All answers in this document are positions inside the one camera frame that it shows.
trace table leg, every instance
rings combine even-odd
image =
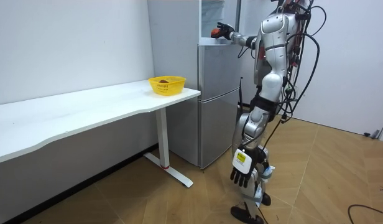
[[[183,183],[186,187],[192,186],[193,182],[189,178],[185,177],[183,174],[179,173],[177,170],[169,166],[167,115],[165,112],[165,108],[155,111],[155,115],[157,118],[157,134],[159,137],[160,159],[149,152],[144,154],[144,156],[150,159],[158,166],[161,166],[163,170],[167,171],[174,178]]]

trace table foot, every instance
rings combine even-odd
[[[155,157],[153,154],[148,152],[148,153],[144,154],[144,157],[148,158],[150,161],[154,162],[157,166],[161,167],[160,159]],[[183,174],[179,173],[174,168],[168,167],[167,169],[164,169],[164,168],[162,168],[162,169],[167,171],[167,173],[171,174],[174,178],[179,180],[186,187],[191,187],[193,185],[193,181],[191,181],[189,178],[185,177]]]

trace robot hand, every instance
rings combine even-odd
[[[247,188],[252,171],[256,165],[256,151],[237,149],[233,158],[233,170],[230,174],[230,179],[234,183],[239,183],[240,187]]]
[[[231,25],[223,24],[218,22],[217,28],[211,31],[211,38],[220,38],[224,37],[228,40],[231,40],[230,34],[234,32],[234,28]]]

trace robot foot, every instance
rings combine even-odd
[[[264,221],[261,217],[256,216],[256,218],[251,218],[249,212],[245,209],[233,206],[230,209],[230,213],[237,218],[239,221],[247,224],[264,224]]]
[[[272,204],[272,199],[266,192],[262,196],[262,204],[266,206],[270,206]]]

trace white label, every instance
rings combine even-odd
[[[243,174],[248,174],[249,169],[251,168],[251,163],[251,157],[242,152],[240,149],[236,150],[233,156],[232,164],[237,170]]]

